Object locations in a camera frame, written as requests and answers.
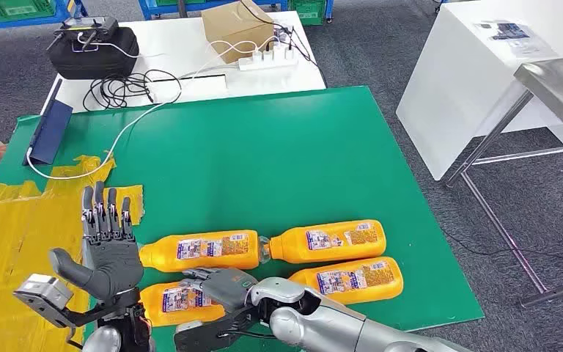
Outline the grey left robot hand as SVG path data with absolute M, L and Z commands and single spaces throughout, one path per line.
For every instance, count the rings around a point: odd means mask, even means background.
M 137 287 L 144 268 L 132 231 L 130 198 L 116 205 L 117 190 L 110 188 L 104 197 L 104 182 L 84 188 L 81 207 L 84 263 L 78 264 L 61 248 L 51 249 L 53 270 L 69 283 L 101 301 Z

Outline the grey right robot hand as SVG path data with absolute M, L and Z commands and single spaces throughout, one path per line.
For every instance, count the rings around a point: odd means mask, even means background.
M 244 308 L 251 287 L 258 283 L 252 275 L 236 268 L 190 268 L 182 274 L 182 285 L 203 292 L 226 313 Z

